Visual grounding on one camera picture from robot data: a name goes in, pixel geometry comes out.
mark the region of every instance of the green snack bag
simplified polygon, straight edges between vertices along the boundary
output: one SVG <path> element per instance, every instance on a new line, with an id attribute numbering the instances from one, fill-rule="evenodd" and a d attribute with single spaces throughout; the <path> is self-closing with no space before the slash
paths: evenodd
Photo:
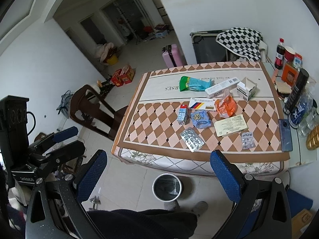
<path id="1" fill-rule="evenodd" d="M 180 79 L 180 91 L 205 91 L 211 86 L 211 82 L 205 82 L 192 77 L 182 76 Z"/>

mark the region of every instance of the red gift box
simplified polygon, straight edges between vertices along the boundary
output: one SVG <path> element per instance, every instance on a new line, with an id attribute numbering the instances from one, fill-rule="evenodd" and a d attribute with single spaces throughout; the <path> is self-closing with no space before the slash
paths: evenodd
<path id="1" fill-rule="evenodd" d="M 120 73 L 120 78 L 125 84 L 129 84 L 132 82 L 134 77 L 134 70 L 130 65 L 124 66 L 123 70 Z"/>
<path id="2" fill-rule="evenodd" d="M 117 87 L 122 86 L 124 83 L 120 78 L 120 73 L 122 72 L 122 69 L 118 69 L 115 71 L 115 73 L 113 74 L 111 81 L 112 83 L 114 83 Z"/>

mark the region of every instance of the trash can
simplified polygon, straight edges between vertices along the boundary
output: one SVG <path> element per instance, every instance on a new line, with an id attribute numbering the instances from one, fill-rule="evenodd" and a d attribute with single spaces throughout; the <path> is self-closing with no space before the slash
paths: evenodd
<path id="1" fill-rule="evenodd" d="M 176 200 L 182 193 L 184 187 L 181 180 L 173 174 L 163 173 L 153 182 L 152 191 L 154 196 L 162 202 Z"/>

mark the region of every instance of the wooden chair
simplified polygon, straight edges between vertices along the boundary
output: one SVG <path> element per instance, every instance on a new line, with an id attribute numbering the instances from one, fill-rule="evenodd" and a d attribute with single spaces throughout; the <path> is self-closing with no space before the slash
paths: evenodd
<path id="1" fill-rule="evenodd" d="M 86 92 L 89 90 L 91 93 L 93 93 L 98 100 L 110 111 L 112 114 L 114 114 L 114 117 L 109 116 L 106 112 L 100 110 L 99 104 L 93 104 L 86 98 Z M 121 121 L 125 115 L 127 106 L 121 108 L 118 111 L 115 111 L 110 105 L 108 105 L 105 100 L 90 86 L 90 85 L 84 85 L 82 88 L 77 90 L 74 95 L 71 98 L 70 102 L 70 117 L 75 122 L 81 124 L 82 126 L 89 128 L 96 133 L 105 136 L 111 140 L 114 141 L 116 133 L 120 127 Z M 75 116 L 75 113 L 77 111 L 81 111 L 82 113 L 85 113 L 92 117 L 92 119 L 97 119 L 99 121 L 102 121 L 106 125 L 108 125 L 111 130 L 109 133 L 106 133 L 105 131 L 92 126 L 92 120 L 80 120 L 78 117 Z"/>

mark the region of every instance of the smartphone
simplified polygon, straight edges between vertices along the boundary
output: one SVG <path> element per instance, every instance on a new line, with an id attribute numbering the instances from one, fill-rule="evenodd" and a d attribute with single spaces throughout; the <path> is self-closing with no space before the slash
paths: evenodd
<path id="1" fill-rule="evenodd" d="M 281 141 L 281 151 L 291 152 L 292 151 L 292 138 L 289 121 L 287 119 L 279 119 L 279 133 Z"/>

